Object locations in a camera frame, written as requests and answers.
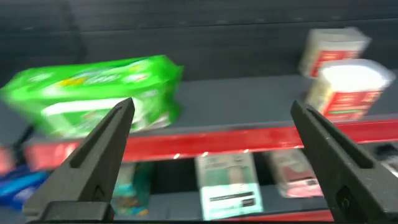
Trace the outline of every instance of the shelf unit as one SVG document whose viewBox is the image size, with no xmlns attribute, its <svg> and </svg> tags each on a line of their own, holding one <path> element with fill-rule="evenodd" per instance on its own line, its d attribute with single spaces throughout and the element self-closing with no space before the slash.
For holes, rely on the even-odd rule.
<svg viewBox="0 0 398 224">
<path fill-rule="evenodd" d="M 181 117 L 167 128 L 131 134 L 123 161 L 303 147 L 290 107 L 305 96 L 311 84 L 312 80 L 299 75 L 182 82 L 176 96 Z M 396 141 L 396 95 L 398 82 L 385 90 L 362 121 L 336 125 L 358 143 Z M 79 142 L 49 142 L 37 136 L 26 153 L 34 169 L 51 169 Z"/>
<path fill-rule="evenodd" d="M 167 163 L 161 170 L 190 170 L 181 175 L 159 175 L 159 178 L 168 178 L 163 184 L 156 184 L 164 186 L 165 182 L 178 181 L 170 180 L 173 175 L 183 180 L 195 178 L 192 159 L 195 156 L 303 147 L 289 109 L 294 100 L 303 98 L 311 82 L 298 75 L 183 82 L 176 96 L 183 109 L 178 121 L 164 129 L 132 134 L 127 140 L 123 161 L 158 161 L 158 164 Z M 391 103 L 396 93 L 398 83 L 393 83 L 362 121 L 336 125 L 358 143 L 398 141 L 398 105 Z M 79 142 L 78 139 L 49 141 L 38 134 L 27 143 L 26 153 L 33 169 L 53 169 Z M 258 170 L 257 175 L 264 173 L 262 170 Z M 261 190 L 264 212 L 233 220 L 331 220 L 322 198 L 282 198 L 272 181 L 262 183 Z M 176 192 L 158 191 L 151 195 L 150 201 L 148 219 L 198 220 L 201 217 L 196 184 Z"/>
<path fill-rule="evenodd" d="M 181 117 L 168 128 L 132 134 L 124 162 L 179 163 L 203 154 L 302 147 L 289 110 L 312 81 L 283 74 L 297 71 L 309 29 L 358 27 L 373 39 L 363 58 L 397 68 L 394 0 L 250 0 L 244 8 L 241 0 L 18 0 L 0 5 L 10 21 L 0 23 L 0 86 L 19 70 L 47 65 L 166 54 L 185 66 L 177 93 Z M 362 121 L 338 127 L 360 143 L 398 140 L 397 95 L 395 82 Z M 28 124 L 1 102 L 0 117 L 0 143 L 8 146 Z M 53 169 L 79 142 L 50 141 L 38 133 L 27 142 L 26 153 L 34 169 Z M 261 190 L 263 197 L 273 198 L 264 199 L 272 202 L 264 204 L 266 211 L 232 220 L 332 220 L 313 198 L 285 208 L 287 199 L 278 197 L 272 185 Z M 197 189 L 155 194 L 150 211 L 168 201 L 180 205 L 183 198 L 193 199 L 192 205 L 182 204 L 193 207 L 186 218 L 200 218 Z M 302 207 L 308 203 L 318 207 Z M 178 210 L 164 212 L 150 217 L 184 218 Z"/>
</svg>

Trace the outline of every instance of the green package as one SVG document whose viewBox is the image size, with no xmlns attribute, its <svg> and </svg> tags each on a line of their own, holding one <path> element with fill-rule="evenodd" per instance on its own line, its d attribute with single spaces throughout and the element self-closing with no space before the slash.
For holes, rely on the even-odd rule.
<svg viewBox="0 0 398 224">
<path fill-rule="evenodd" d="M 86 136 L 108 111 L 131 97 L 131 132 L 169 125 L 178 116 L 174 93 L 183 68 L 164 55 L 30 68 L 1 96 L 51 137 Z"/>
</svg>

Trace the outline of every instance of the white and red package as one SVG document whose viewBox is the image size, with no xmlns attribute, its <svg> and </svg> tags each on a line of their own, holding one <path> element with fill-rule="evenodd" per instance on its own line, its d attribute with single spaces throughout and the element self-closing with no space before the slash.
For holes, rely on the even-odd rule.
<svg viewBox="0 0 398 224">
<path fill-rule="evenodd" d="M 272 151 L 268 158 L 282 196 L 287 198 L 323 196 L 312 167 L 300 149 Z"/>
<path fill-rule="evenodd" d="M 308 92 L 306 103 L 330 121 L 362 118 L 395 75 L 372 60 L 351 59 L 325 63 Z"/>
<path fill-rule="evenodd" d="M 302 75 L 316 78 L 323 63 L 358 58 L 370 41 L 355 27 L 312 29 L 298 69 Z"/>
</svg>

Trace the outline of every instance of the product label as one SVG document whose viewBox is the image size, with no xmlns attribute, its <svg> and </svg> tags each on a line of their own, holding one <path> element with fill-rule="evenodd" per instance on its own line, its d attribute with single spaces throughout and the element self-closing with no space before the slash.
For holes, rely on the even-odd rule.
<svg viewBox="0 0 398 224">
<path fill-rule="evenodd" d="M 325 62 L 332 60 L 352 59 L 356 58 L 357 56 L 358 52 L 352 50 L 321 50 L 318 54 L 318 58 L 312 65 L 310 76 L 317 77 L 319 68 Z"/>
<path fill-rule="evenodd" d="M 203 218 L 262 212 L 251 154 L 197 157 Z"/>
<path fill-rule="evenodd" d="M 100 83 L 112 83 L 118 78 L 124 77 L 124 82 L 138 82 L 146 79 L 149 73 L 142 72 L 149 67 L 149 62 L 140 60 L 138 62 L 118 65 L 108 68 L 92 69 L 74 75 L 71 78 L 61 80 L 58 86 L 94 85 Z"/>
<path fill-rule="evenodd" d="M 336 92 L 323 115 L 331 121 L 356 120 L 368 112 L 381 91 Z"/>
</svg>

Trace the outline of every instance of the store shelf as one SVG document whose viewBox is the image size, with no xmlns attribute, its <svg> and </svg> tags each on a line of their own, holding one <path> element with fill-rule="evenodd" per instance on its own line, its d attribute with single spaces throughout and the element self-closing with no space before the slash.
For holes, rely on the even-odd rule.
<svg viewBox="0 0 398 224">
<path fill-rule="evenodd" d="M 311 82 L 298 75 L 183 82 L 177 93 L 181 117 L 168 128 L 132 134 L 124 162 L 302 147 L 290 107 Z M 360 143 L 398 140 L 396 95 L 397 82 L 362 121 L 337 126 Z M 35 138 L 26 152 L 33 168 L 51 169 L 79 142 Z"/>
<path fill-rule="evenodd" d="M 264 212 L 253 213 L 241 217 L 234 217 L 231 220 L 264 220 L 268 216 L 289 213 L 305 213 L 309 211 L 322 212 L 321 221 L 332 221 L 328 218 L 327 204 L 322 197 L 315 198 L 283 198 L 279 195 L 274 185 L 261 186 L 261 195 Z M 174 194 L 158 194 L 150 197 L 148 205 L 148 215 L 137 216 L 117 216 L 117 220 L 202 220 L 200 193 L 182 192 Z"/>
<path fill-rule="evenodd" d="M 286 213 L 302 214 L 317 212 L 319 220 L 330 220 L 328 207 L 323 197 L 283 198 L 278 192 L 264 155 L 254 153 L 254 164 L 260 185 L 264 211 L 234 219 L 262 220 Z M 202 220 L 202 207 L 193 159 L 157 161 L 152 176 L 152 190 L 148 215 L 117 216 L 118 220 Z"/>
</svg>

